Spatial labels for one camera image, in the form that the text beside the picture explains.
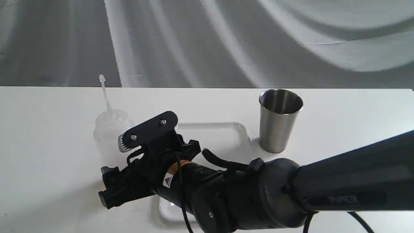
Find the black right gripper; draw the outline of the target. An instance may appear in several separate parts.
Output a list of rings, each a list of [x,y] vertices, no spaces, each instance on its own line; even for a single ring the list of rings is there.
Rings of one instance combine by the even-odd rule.
[[[182,188],[177,162],[184,165],[201,152],[198,141],[190,140],[179,149],[164,149],[152,159],[151,153],[130,162],[124,169],[102,167],[105,190],[98,193],[102,205],[113,208],[152,195],[182,205]]]

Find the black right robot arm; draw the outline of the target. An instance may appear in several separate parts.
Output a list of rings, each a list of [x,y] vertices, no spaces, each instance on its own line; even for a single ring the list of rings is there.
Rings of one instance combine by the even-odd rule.
[[[304,227],[321,211],[412,211],[413,131],[309,165],[226,161],[174,131],[151,138],[120,171],[102,168],[105,208],[158,195],[205,233]]]

